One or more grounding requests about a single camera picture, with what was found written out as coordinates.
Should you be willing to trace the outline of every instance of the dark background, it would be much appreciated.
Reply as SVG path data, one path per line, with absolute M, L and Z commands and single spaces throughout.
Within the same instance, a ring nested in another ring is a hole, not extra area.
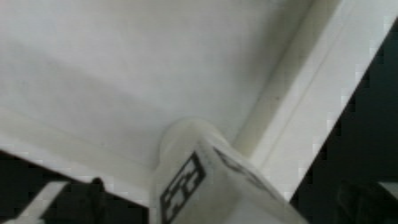
M 398 24 L 392 27 L 291 199 L 311 224 L 334 223 L 343 180 L 398 177 Z
M 55 172 L 0 152 L 0 223 L 19 216 L 46 183 L 76 182 Z M 147 209 L 113 195 L 106 195 L 106 224 L 145 224 Z

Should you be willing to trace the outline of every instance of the white wall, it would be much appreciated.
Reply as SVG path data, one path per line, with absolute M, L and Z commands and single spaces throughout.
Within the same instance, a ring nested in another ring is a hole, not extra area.
M 309 1 L 2 1 L 0 106 L 149 168 L 181 117 L 233 141 Z

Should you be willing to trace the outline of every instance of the white surface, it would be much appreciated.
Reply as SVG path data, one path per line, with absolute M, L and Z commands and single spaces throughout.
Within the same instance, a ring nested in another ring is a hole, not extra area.
M 320 0 L 236 148 L 289 199 L 398 16 L 396 0 Z
M 272 215 L 265 213 L 263 209 L 250 203 L 247 199 L 241 199 L 231 213 L 233 215 L 227 217 L 224 224 L 284 224 L 284 222 L 281 222 L 279 219 L 275 219 Z
M 7 0 L 0 106 L 149 169 L 170 123 L 233 141 L 309 0 Z

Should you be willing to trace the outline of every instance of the black object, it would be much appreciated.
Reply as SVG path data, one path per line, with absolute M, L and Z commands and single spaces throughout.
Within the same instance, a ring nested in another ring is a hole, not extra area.
M 202 163 L 193 152 L 160 196 L 160 214 L 163 224 L 172 223 L 204 178 L 206 172 Z M 176 197 L 179 197 L 179 195 L 183 195 L 183 202 L 176 203 Z
M 396 59 L 398 23 L 375 55 L 291 199 L 291 204 L 311 224 L 334 223 L 341 180 L 366 183 L 398 176 Z
M 0 223 L 16 219 L 30 205 L 46 184 L 53 181 L 80 183 L 62 174 L 32 164 L 0 149 Z M 105 194 L 106 224 L 147 224 L 147 208 L 131 201 Z
M 398 223 L 398 200 L 378 183 L 343 182 L 336 224 Z
M 41 219 L 46 224 L 105 224 L 106 204 L 103 181 L 69 183 Z

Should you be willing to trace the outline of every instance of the white ceiling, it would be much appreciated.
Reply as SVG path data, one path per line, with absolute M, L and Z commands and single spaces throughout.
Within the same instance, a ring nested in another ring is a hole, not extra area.
M 172 122 L 233 141 L 311 0 L 5 0 L 0 106 L 145 167 Z

